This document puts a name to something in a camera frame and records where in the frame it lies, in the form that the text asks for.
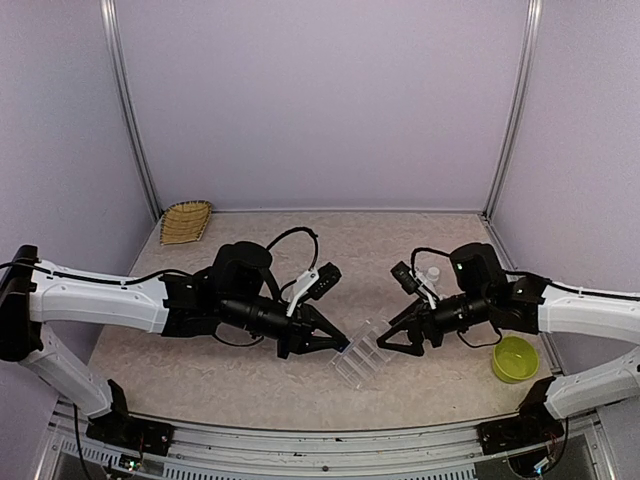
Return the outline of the clear plastic pill organizer box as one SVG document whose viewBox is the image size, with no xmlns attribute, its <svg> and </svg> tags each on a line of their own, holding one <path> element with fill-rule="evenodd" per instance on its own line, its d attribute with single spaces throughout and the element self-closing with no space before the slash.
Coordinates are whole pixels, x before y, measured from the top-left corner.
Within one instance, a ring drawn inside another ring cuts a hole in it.
<svg viewBox="0 0 640 480">
<path fill-rule="evenodd" d="M 377 339 L 389 328 L 382 320 L 366 320 L 352 337 L 350 344 L 337 353 L 328 366 L 353 389 L 367 386 L 394 358 L 396 353 L 381 349 Z"/>
</svg>

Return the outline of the white pill bottle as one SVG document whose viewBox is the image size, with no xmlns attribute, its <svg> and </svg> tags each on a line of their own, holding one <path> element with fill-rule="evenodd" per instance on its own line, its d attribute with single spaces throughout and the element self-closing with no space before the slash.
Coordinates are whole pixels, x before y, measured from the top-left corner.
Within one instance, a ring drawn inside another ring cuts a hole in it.
<svg viewBox="0 0 640 480">
<path fill-rule="evenodd" d="M 440 279 L 440 269 L 435 266 L 428 267 L 424 271 L 424 276 L 430 286 L 436 287 Z"/>
</svg>

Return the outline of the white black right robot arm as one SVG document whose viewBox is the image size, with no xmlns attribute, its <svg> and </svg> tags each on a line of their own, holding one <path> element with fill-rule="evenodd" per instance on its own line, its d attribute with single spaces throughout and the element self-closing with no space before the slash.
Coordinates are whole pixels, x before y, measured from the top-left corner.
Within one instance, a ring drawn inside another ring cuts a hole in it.
<svg viewBox="0 0 640 480">
<path fill-rule="evenodd" d="M 488 322 L 496 330 L 527 334 L 575 333 L 639 343 L 639 297 L 556 283 L 530 272 L 505 270 L 494 248 L 469 243 L 447 254 L 460 294 L 420 299 L 389 322 L 377 345 L 421 356 L 446 334 Z M 537 381 L 519 406 L 511 433 L 535 442 L 552 421 L 639 394 L 639 351 L 569 376 Z"/>
</svg>

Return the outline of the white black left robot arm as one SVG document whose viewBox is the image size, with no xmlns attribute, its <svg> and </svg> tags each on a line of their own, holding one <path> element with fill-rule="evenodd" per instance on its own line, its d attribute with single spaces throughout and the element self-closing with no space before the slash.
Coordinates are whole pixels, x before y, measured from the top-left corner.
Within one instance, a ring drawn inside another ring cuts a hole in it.
<svg viewBox="0 0 640 480">
<path fill-rule="evenodd" d="M 280 298 L 271 252 L 254 242 L 222 246 L 213 264 L 194 274 L 175 269 L 118 277 L 59 267 L 19 248 L 1 280 L 1 358 L 30 369 L 72 400 L 121 445 L 140 434 L 122 389 L 92 372 L 59 338 L 52 321 L 112 325 L 169 338 L 214 336 L 221 324 L 275 340 L 281 359 L 322 350 L 343 351 L 349 340 L 313 301 L 341 277 L 327 263 L 295 281 Z"/>
</svg>

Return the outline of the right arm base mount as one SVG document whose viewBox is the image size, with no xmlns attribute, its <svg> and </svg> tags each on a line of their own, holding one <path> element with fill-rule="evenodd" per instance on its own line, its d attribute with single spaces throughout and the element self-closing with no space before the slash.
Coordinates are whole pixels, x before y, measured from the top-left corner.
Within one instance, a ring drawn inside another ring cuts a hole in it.
<svg viewBox="0 0 640 480">
<path fill-rule="evenodd" d="M 484 455 L 524 448 L 562 437 L 566 428 L 544 405 L 554 377 L 534 383 L 514 416 L 485 421 L 476 427 Z"/>
</svg>

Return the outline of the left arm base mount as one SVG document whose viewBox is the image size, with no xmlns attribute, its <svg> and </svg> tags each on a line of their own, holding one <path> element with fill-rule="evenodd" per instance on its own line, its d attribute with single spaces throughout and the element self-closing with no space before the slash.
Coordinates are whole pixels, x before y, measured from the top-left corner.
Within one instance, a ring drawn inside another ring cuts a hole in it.
<svg viewBox="0 0 640 480">
<path fill-rule="evenodd" d="M 124 390 L 111 379 L 107 385 L 112 398 L 110 409 L 106 414 L 89 420 L 87 437 L 141 454 L 166 456 L 173 439 L 174 426 L 132 416 Z"/>
</svg>

